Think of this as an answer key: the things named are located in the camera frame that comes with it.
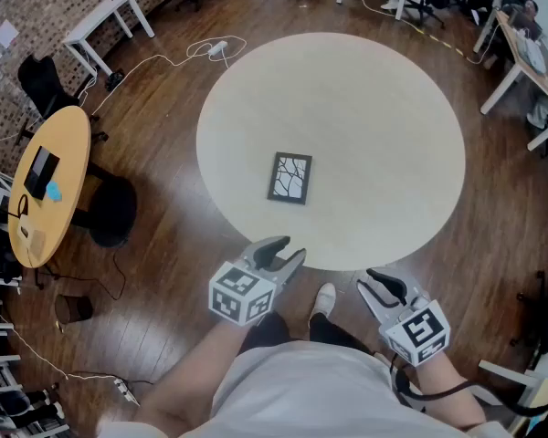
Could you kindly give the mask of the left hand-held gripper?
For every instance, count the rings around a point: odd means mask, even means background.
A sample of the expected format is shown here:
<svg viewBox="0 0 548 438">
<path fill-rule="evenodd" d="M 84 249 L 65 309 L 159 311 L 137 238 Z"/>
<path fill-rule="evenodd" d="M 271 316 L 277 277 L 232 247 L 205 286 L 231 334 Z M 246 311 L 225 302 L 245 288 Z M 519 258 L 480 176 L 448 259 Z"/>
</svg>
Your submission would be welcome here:
<svg viewBox="0 0 548 438">
<path fill-rule="evenodd" d="M 289 242 L 287 235 L 268 237 L 250 244 L 235 261 L 225 262 L 209 281 L 208 309 L 238 326 L 267 315 L 279 287 L 289 283 L 306 260 L 302 248 L 283 264 L 271 266 Z"/>
</svg>

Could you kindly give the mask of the person's white shoe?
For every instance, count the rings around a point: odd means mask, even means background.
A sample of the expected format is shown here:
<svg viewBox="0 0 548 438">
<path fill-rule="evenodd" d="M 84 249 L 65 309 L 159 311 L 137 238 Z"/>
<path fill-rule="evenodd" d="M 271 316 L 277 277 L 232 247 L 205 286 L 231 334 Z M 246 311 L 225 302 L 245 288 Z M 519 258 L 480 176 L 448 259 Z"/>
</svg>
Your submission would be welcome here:
<svg viewBox="0 0 548 438">
<path fill-rule="evenodd" d="M 320 318 L 329 318 L 334 309 L 336 297 L 337 294 L 334 284 L 325 283 L 320 287 L 314 299 L 308 326 L 310 326 L 313 321 L 319 320 Z"/>
</svg>

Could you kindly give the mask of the black flat box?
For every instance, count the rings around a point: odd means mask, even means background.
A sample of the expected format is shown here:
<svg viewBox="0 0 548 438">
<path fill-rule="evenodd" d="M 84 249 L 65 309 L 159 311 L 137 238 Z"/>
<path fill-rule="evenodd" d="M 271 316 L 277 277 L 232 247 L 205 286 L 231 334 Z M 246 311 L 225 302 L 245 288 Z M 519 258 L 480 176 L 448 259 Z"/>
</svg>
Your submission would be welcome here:
<svg viewBox="0 0 548 438">
<path fill-rule="evenodd" d="M 24 180 L 28 193 L 35 199 L 42 200 L 46 194 L 47 185 L 58 166 L 59 157 L 45 147 L 40 146 L 29 167 Z"/>
</svg>

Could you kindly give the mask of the person's white shirt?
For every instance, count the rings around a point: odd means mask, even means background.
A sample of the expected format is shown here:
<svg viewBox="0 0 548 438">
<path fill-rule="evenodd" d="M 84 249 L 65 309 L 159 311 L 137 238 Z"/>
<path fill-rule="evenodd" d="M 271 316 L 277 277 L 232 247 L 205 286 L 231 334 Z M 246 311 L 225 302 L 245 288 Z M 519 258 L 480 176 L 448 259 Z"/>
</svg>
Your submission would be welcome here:
<svg viewBox="0 0 548 438">
<path fill-rule="evenodd" d="M 210 418 L 184 438 L 512 438 L 497 422 L 462 432 L 400 404 L 388 367 L 307 341 L 238 356 Z"/>
</svg>

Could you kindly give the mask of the black picture frame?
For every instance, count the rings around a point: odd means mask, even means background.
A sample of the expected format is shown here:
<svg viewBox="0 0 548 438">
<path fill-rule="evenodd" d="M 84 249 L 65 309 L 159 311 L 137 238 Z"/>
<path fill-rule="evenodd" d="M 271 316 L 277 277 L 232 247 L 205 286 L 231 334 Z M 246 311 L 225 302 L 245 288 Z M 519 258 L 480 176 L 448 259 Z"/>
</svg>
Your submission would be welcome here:
<svg viewBox="0 0 548 438">
<path fill-rule="evenodd" d="M 307 199 L 312 157 L 278 151 L 270 175 L 267 198 L 304 205 Z"/>
</svg>

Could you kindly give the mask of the black round table base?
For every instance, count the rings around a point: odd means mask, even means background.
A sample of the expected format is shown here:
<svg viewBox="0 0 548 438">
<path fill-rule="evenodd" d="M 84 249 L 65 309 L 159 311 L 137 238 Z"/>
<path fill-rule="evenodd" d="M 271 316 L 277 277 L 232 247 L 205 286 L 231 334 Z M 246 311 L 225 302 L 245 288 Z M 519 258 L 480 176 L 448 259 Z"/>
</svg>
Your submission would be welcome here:
<svg viewBox="0 0 548 438">
<path fill-rule="evenodd" d="M 137 195 L 132 183 L 89 162 L 87 175 L 101 181 L 90 200 L 88 211 L 76 209 L 71 223 L 87 229 L 92 240 L 101 247 L 123 245 L 137 214 Z"/>
</svg>

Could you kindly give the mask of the small white desk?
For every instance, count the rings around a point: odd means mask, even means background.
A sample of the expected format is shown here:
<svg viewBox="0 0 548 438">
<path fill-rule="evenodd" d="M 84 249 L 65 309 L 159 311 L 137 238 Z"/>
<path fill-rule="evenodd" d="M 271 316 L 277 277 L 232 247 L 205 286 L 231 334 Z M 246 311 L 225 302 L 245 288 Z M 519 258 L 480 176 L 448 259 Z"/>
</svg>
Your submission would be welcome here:
<svg viewBox="0 0 548 438">
<path fill-rule="evenodd" d="M 112 74 L 110 67 L 97 54 L 93 47 L 88 43 L 88 37 L 95 31 L 108 17 L 114 16 L 120 24 L 121 29 L 128 38 L 132 38 L 132 31 L 128 28 L 125 21 L 119 13 L 119 9 L 128 4 L 137 17 L 139 23 L 144 29 L 149 38 L 155 37 L 152 27 L 150 26 L 144 12 L 136 0 L 103 0 L 90 13 L 84 16 L 78 24 L 70 30 L 62 41 L 63 46 L 71 53 L 71 55 L 92 75 L 97 77 L 98 70 L 94 68 L 89 61 L 81 55 L 75 48 L 80 46 L 83 48 L 87 56 L 96 63 L 96 65 L 104 72 L 106 76 Z"/>
</svg>

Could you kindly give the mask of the person's black trousers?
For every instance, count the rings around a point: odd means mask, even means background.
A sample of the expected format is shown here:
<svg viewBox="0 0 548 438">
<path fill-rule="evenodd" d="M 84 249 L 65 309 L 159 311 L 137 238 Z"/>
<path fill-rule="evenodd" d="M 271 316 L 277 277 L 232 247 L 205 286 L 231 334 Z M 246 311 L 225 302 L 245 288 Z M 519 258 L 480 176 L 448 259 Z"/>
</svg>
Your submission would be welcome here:
<svg viewBox="0 0 548 438">
<path fill-rule="evenodd" d="M 360 350 L 372 355 L 359 339 L 343 328 L 333 324 L 327 316 L 316 313 L 310 319 L 310 341 Z M 268 313 L 256 326 L 252 327 L 244 339 L 238 354 L 256 348 L 274 347 L 292 342 L 290 331 L 284 318 L 273 311 Z"/>
</svg>

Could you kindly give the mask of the round yellow wooden table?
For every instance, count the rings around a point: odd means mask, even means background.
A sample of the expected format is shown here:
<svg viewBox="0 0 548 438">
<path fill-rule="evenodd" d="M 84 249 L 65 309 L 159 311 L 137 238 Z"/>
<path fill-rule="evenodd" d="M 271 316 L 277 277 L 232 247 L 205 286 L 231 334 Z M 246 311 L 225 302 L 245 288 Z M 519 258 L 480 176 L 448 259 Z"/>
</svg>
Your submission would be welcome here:
<svg viewBox="0 0 548 438">
<path fill-rule="evenodd" d="M 22 266 L 44 265 L 55 254 L 68 231 L 87 173 L 91 130 L 88 115 L 80 107 L 66 107 L 46 120 L 29 141 L 16 168 L 8 203 L 8 234 L 16 259 Z M 39 232 L 41 252 L 33 253 L 18 235 L 18 204 L 27 194 L 24 181 L 38 150 L 43 147 L 59 157 L 52 180 L 62 199 L 54 202 L 45 197 L 27 200 L 26 219 L 33 231 Z"/>
</svg>

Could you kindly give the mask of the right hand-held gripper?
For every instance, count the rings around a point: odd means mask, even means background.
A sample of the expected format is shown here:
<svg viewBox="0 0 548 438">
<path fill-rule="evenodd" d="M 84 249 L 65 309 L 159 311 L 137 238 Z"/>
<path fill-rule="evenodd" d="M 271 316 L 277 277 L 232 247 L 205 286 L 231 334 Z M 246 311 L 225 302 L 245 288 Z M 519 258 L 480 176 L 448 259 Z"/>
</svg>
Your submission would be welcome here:
<svg viewBox="0 0 548 438">
<path fill-rule="evenodd" d="M 448 347 L 450 325 L 444 312 L 436 300 L 429 302 L 429 294 L 415 278 L 399 276 L 388 267 L 368 268 L 366 273 L 373 280 L 359 279 L 357 290 L 395 353 L 419 366 Z"/>
</svg>

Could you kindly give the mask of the person's left forearm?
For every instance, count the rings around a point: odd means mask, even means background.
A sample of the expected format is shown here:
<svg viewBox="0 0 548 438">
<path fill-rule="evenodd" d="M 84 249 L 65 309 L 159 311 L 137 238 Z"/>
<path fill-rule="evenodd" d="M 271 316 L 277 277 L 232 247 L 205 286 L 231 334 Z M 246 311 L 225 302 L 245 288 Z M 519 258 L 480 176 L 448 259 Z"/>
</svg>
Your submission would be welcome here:
<svg viewBox="0 0 548 438">
<path fill-rule="evenodd" d="M 208 419 L 212 401 L 251 330 L 218 322 L 149 391 L 134 416 L 169 438 L 200 426 Z"/>
</svg>

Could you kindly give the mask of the dark brown waste basket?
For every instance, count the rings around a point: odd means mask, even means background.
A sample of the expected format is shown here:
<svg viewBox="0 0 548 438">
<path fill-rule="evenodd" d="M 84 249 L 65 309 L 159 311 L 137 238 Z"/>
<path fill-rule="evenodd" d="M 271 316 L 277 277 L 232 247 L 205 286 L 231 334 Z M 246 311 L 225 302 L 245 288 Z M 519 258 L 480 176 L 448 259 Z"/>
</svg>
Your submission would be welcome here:
<svg viewBox="0 0 548 438">
<path fill-rule="evenodd" d="M 62 325 L 85 321 L 92 318 L 93 306 L 87 296 L 58 294 L 55 299 L 55 314 Z"/>
</svg>

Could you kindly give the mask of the small cardboard box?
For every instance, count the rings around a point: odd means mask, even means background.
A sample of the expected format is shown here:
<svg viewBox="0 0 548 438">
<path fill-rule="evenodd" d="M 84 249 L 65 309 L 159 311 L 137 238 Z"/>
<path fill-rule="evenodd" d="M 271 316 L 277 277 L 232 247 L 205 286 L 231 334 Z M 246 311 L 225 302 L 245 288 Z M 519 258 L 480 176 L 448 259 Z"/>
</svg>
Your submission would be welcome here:
<svg viewBox="0 0 548 438">
<path fill-rule="evenodd" d="M 25 249 L 34 258 L 40 258 L 43 253 L 46 236 L 43 231 L 37 230 L 30 224 L 20 224 L 17 228 L 18 238 Z"/>
</svg>

